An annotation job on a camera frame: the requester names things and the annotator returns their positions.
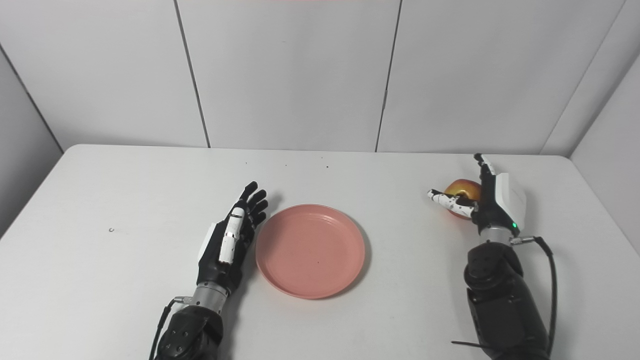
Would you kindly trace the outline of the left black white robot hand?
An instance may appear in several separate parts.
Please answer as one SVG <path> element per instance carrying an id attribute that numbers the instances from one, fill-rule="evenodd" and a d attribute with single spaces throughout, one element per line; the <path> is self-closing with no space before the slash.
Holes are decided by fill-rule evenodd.
<path id="1" fill-rule="evenodd" d="M 226 217 L 211 224 L 198 255 L 198 285 L 213 283 L 228 294 L 240 287 L 247 252 L 266 219 L 266 196 L 256 181 L 250 182 Z"/>

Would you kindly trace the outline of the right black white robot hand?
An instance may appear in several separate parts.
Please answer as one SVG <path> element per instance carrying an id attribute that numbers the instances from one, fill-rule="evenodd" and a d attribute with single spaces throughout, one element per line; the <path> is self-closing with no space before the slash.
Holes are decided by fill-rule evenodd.
<path id="1" fill-rule="evenodd" d="M 453 214 L 470 219 L 479 234 L 486 229 L 501 228 L 510 237 L 519 237 L 527 209 L 527 197 L 521 185 L 509 173 L 497 172 L 486 155 L 475 153 L 473 158 L 480 167 L 479 199 L 436 189 L 430 189 L 427 197 Z"/>

